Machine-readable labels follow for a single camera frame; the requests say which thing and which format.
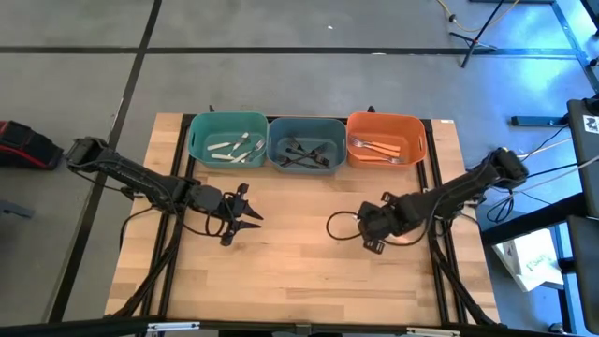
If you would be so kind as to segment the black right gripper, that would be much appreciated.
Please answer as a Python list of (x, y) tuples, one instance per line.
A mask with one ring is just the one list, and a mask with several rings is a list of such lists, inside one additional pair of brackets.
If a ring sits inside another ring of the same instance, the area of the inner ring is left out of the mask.
[(383, 206), (363, 201), (358, 209), (358, 230), (363, 239), (363, 247), (382, 254), (383, 240), (389, 235), (400, 235), (400, 222), (395, 212), (396, 197), (389, 192), (382, 196)]

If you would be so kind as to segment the teal plastic bin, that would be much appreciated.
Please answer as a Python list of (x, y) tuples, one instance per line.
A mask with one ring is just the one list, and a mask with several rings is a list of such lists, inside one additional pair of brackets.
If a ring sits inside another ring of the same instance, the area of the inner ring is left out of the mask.
[[(211, 154), (229, 154), (234, 143), (244, 132), (249, 138), (234, 153), (234, 157), (251, 150), (260, 140), (267, 140), (269, 122), (259, 112), (254, 111), (212, 111), (197, 115), (189, 127), (189, 154), (210, 169), (256, 169), (266, 160), (266, 143), (258, 151), (250, 154), (244, 162), (232, 163), (228, 160), (211, 158)], [(207, 146), (231, 142), (232, 145), (207, 151)]]

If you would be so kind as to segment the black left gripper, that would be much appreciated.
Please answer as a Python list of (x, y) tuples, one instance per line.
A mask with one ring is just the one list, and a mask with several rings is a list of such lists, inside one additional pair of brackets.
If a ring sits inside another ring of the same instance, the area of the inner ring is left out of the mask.
[(249, 217), (263, 220), (263, 217), (250, 206), (249, 202), (243, 199), (243, 196), (247, 191), (248, 184), (242, 183), (238, 186), (235, 194), (232, 192), (224, 193), (224, 205), (228, 218), (226, 220), (226, 229), (221, 235), (220, 240), (220, 244), (223, 246), (229, 246), (233, 243), (235, 235), (240, 230), (260, 228), (260, 225), (258, 224), (242, 222), (240, 220), (242, 213)]

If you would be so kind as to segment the blue metal frame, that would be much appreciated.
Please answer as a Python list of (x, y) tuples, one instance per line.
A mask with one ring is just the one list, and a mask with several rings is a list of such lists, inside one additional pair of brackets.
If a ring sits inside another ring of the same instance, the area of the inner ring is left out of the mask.
[(572, 30), (572, 27), (570, 26), (569, 22), (566, 19), (565, 14), (563, 13), (561, 7), (559, 6), (558, 0), (554, 0), (551, 7), (553, 9), (556, 19), (558, 20), (558, 22), (562, 28), (562, 31), (565, 34), (566, 39), (568, 40), (570, 47), (571, 47), (572, 51), (574, 52), (574, 55), (576, 56), (591, 88), (594, 90), (594, 92), (596, 94), (599, 94), (599, 80), (595, 76), (592, 68), (589, 66), (587, 54), (583, 51), (582, 47), (577, 42), (577, 38)]

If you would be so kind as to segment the black and red bag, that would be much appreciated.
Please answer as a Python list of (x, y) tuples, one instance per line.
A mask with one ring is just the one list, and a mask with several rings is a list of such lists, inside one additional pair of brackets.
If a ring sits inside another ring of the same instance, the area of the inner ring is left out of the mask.
[(31, 127), (0, 121), (0, 167), (54, 170), (64, 150)]

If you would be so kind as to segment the grey floor stand foot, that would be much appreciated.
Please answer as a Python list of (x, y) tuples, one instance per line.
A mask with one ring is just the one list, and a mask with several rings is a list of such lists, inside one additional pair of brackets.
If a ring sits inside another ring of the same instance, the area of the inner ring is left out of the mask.
[(0, 199), (0, 214), (15, 214), (23, 218), (32, 218), (35, 212), (16, 203)]

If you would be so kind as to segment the black slanted beam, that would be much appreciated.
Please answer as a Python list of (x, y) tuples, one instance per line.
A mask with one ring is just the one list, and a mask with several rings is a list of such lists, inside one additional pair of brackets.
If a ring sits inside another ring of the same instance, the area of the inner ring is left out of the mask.
[(484, 245), (494, 245), (563, 223), (568, 216), (586, 217), (589, 210), (582, 193), (561, 199), (481, 232)]

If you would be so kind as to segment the blue-grey plastic bin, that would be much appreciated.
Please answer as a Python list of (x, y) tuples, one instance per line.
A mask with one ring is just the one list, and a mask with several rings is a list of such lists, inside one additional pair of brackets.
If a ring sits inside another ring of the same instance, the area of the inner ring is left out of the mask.
[[(316, 164), (313, 160), (305, 158), (301, 163), (317, 165), (318, 169), (309, 169), (297, 165), (282, 167), (277, 161), (278, 155), (285, 155), (291, 159), (299, 157), (297, 154), (289, 154), (285, 151), (290, 138), (296, 139), (308, 152), (322, 143), (328, 148), (322, 153), (329, 160), (329, 166)], [(331, 118), (308, 118), (308, 117), (282, 117), (270, 123), (267, 155), (274, 167), (283, 173), (309, 174), (309, 175), (332, 175), (342, 166), (347, 157), (346, 154), (346, 129), (345, 125)]]

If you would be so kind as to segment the silver metal bracket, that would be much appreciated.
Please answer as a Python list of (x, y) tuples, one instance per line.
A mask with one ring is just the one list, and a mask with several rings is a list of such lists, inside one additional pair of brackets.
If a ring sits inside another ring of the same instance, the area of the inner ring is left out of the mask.
[(160, 322), (160, 323), (149, 323), (147, 325), (147, 332), (169, 332), (169, 331), (182, 331), (182, 330), (199, 330), (199, 322)]
[(405, 334), (416, 337), (461, 337), (461, 333), (458, 330), (442, 330), (422, 327), (408, 327)]

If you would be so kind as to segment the orange plastic bin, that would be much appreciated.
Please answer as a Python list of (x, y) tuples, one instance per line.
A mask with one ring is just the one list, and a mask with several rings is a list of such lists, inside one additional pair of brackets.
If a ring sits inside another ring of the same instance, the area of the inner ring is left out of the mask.
[[(407, 169), (427, 156), (427, 141), (424, 124), (414, 116), (379, 112), (359, 111), (347, 119), (347, 163), (360, 169)], [(350, 136), (360, 139), (399, 145), (404, 162), (394, 165), (388, 162), (362, 162), (358, 156), (387, 156), (352, 145)]]

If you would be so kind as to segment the black floor bar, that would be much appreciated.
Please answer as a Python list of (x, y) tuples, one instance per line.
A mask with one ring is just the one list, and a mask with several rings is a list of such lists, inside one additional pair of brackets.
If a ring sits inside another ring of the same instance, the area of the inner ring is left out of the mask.
[(563, 127), (568, 125), (568, 117), (513, 116), (510, 124), (521, 127)]

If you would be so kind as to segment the plain black panel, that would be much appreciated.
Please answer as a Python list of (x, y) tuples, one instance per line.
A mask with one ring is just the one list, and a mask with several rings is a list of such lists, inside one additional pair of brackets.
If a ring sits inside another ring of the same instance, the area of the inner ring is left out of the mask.
[(599, 335), (599, 220), (571, 215), (566, 222), (584, 323)]

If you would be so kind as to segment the white cardboard box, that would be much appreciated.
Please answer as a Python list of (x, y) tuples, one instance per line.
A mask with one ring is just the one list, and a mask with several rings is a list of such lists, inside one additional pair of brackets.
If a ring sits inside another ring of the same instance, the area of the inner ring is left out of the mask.
[(545, 283), (563, 285), (551, 232), (546, 228), (494, 244), (492, 250), (523, 292)]

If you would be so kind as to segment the black tripod stand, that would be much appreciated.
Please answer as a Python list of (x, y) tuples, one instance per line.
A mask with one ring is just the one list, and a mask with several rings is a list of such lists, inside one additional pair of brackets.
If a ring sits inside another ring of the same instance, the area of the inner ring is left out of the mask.
[(501, 8), (501, 6), (504, 4), (504, 0), (500, 0), (497, 4), (497, 6), (495, 7), (495, 9), (491, 12), (491, 14), (488, 16), (487, 20), (485, 21), (485, 23), (483, 24), (483, 26), (476, 31), (476, 36), (475, 37), (467, 37), (465, 35), (459, 34), (459, 33), (455, 33), (455, 32), (450, 32), (449, 35), (451, 37), (455, 37), (457, 39), (460, 39), (462, 41), (464, 41), (467, 46), (468, 46), (468, 50), (467, 52), (464, 54), (463, 60), (460, 64), (461, 68), (465, 68), (471, 57), (474, 55), (474, 51), (476, 51), (477, 49), (482, 48), (483, 50), (487, 50), (487, 51), (496, 51), (495, 47), (484, 47), (483, 44), (480, 42), (480, 38), (482, 37), (482, 35), (485, 33), (485, 31), (489, 28), (491, 22), (493, 21), (493, 19), (495, 18), (495, 16), (497, 15), (499, 9)]

